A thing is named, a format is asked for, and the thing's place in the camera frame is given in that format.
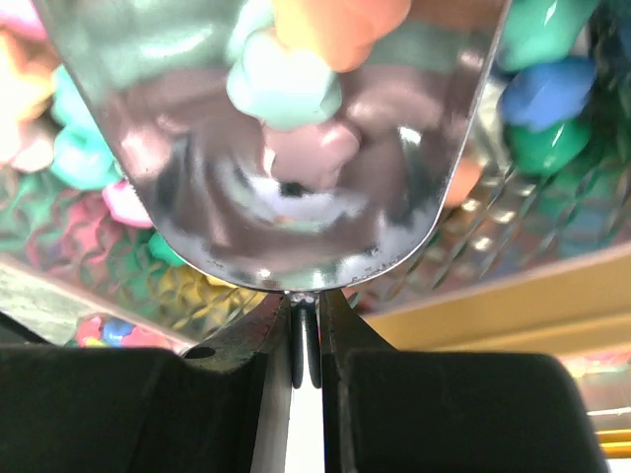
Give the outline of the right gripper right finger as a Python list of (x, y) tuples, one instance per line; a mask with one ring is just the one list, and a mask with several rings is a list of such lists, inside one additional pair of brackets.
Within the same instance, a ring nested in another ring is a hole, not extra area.
[(407, 352), (340, 292), (321, 297), (329, 472), (603, 472), (575, 381), (554, 357)]

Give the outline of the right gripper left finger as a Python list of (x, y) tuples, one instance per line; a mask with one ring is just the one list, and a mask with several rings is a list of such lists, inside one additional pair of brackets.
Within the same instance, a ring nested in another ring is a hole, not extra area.
[(65, 348), (1, 320), (5, 472), (280, 472), (289, 305), (270, 295), (178, 355)]

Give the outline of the pink tin of star candies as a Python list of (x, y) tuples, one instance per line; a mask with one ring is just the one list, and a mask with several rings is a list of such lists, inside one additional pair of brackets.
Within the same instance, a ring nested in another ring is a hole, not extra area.
[[(630, 296), (630, 5), (510, 7), (467, 135), (480, 176), (428, 240), (331, 292), (408, 347), (416, 312), (498, 296), (584, 332)], [(159, 233), (48, 33), (1, 33), (1, 309), (46, 342), (188, 346), (283, 293), (204, 274)]]

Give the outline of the silver metal scoop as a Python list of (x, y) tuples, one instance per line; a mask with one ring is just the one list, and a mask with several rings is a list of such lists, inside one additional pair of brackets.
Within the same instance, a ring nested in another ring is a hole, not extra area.
[(290, 298), (295, 386), (320, 384), (318, 295), (403, 263), (480, 176), (506, 1), (35, 7), (174, 252)]

